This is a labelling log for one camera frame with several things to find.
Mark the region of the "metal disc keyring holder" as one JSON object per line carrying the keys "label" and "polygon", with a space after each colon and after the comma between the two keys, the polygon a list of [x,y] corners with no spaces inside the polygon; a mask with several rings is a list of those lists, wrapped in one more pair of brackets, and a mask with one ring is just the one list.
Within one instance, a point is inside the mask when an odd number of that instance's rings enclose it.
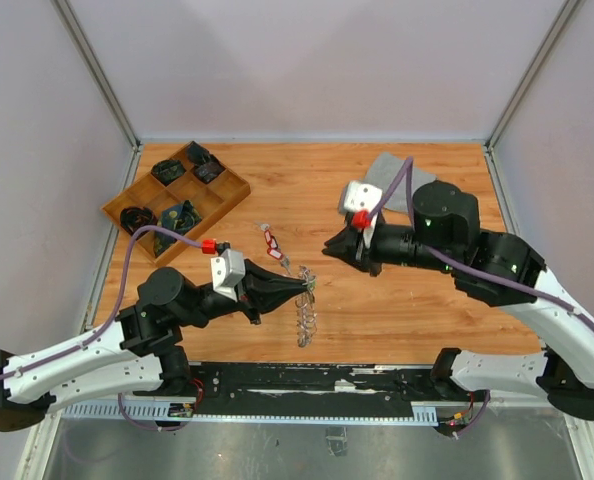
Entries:
{"label": "metal disc keyring holder", "polygon": [[297,345],[306,348],[317,333],[317,313],[315,311],[316,276],[306,267],[299,269],[299,279],[306,291],[295,300],[297,310]]}

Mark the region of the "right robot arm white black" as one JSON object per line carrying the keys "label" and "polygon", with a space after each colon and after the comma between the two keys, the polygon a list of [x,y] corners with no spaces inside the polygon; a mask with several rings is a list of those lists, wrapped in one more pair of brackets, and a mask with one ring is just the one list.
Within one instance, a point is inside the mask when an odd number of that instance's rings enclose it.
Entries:
{"label": "right robot arm white black", "polygon": [[432,392],[443,400],[461,392],[529,395],[594,421],[594,318],[544,258],[515,234],[482,228],[477,198],[453,184],[435,180],[418,188],[408,226],[371,218],[377,197],[370,186],[349,185],[345,226],[325,242],[324,255],[371,276],[385,264],[448,274],[458,291],[518,319],[543,344],[524,355],[446,347],[431,369]]}

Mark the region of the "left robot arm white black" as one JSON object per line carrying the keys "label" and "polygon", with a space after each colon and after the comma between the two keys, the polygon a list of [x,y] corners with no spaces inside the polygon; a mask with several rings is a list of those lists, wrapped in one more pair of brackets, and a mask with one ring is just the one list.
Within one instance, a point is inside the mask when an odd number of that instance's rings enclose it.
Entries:
{"label": "left robot arm white black", "polygon": [[305,280],[250,260],[225,292],[196,285],[173,267],[159,268],[139,286],[137,302],[109,323],[30,354],[0,350],[0,432],[23,430],[69,405],[108,395],[200,395],[202,384],[180,345],[183,328],[204,328],[237,312],[258,325],[262,315],[307,290]]}

